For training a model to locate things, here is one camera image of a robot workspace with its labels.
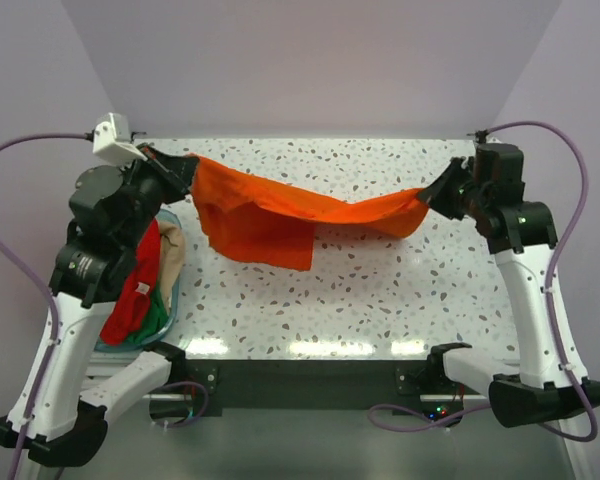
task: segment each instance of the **orange fabric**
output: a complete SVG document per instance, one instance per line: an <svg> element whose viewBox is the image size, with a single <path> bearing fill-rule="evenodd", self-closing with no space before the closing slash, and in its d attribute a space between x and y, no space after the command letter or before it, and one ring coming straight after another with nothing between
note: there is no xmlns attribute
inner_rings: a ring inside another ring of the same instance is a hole
<svg viewBox="0 0 600 480"><path fill-rule="evenodd" d="M210 245L239 262L309 270L317 223L411 235L428 207L411 189L362 202L341 200L241 173L199 157L192 195Z"/></svg>

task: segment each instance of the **baseboard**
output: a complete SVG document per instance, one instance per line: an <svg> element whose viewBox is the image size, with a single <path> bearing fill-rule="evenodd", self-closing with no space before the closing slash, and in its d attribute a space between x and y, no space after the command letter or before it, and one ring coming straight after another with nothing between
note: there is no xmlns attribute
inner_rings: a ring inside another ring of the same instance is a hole
<svg viewBox="0 0 600 480"><path fill-rule="evenodd" d="M578 420L578 417L560 420L558 424L560 426L560 430L563 432L574 434L582 433L582 425ZM582 442L573 442L571 440L565 440L564 443L576 480L595 480L593 467L589 462L589 457L587 456L587 452L585 450L585 444Z"/></svg>

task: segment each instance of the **red cloth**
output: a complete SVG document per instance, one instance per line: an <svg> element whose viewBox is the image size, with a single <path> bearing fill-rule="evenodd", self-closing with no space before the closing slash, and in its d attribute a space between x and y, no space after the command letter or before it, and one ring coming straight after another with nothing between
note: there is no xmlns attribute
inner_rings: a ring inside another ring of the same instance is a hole
<svg viewBox="0 0 600 480"><path fill-rule="evenodd" d="M107 345L121 344L127 335L139 330L151 306L151 292L158 283L160 231L153 220L136 250L138 264L122 288L113 312L100 332Z"/></svg>

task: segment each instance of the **speckled tabletop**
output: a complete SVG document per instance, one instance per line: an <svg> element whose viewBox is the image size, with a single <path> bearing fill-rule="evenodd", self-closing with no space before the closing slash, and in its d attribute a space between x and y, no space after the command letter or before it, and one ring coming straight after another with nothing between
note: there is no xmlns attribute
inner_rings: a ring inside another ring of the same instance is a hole
<svg viewBox="0 0 600 480"><path fill-rule="evenodd" d="M464 140L143 141L348 202L425 186L452 156L473 154ZM188 248L179 314L165 340L190 358L423 358L455 341L518 358L504 283L470 220L429 212L405 240L319 227L313 268L296 272L217 254L190 198L168 209L184 225ZM96 354L94 362L113 358Z"/></svg>

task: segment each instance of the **white wall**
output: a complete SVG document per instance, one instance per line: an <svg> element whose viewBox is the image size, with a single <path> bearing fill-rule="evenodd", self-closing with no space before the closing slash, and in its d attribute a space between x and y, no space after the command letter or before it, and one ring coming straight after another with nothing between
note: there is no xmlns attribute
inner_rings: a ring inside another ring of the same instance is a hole
<svg viewBox="0 0 600 480"><path fill-rule="evenodd" d="M560 268L578 348L591 377L600 380L600 0L563 1L495 123L526 118L569 132L589 166L591 195ZM562 232L579 185L571 154L543 131L500 138L525 151L528 196L549 204ZM600 437L586 450L600 479Z"/></svg>
<svg viewBox="0 0 600 480"><path fill-rule="evenodd" d="M491 124L560 0L63 0L152 136L457 137Z"/></svg>
<svg viewBox="0 0 600 480"><path fill-rule="evenodd" d="M0 142L25 133L85 132L111 108L58 0L0 0ZM70 219L87 142L15 147L0 155L0 234L48 279ZM0 416L24 384L42 333L40 294L0 256ZM0 447L0 478L10 452Z"/></svg>

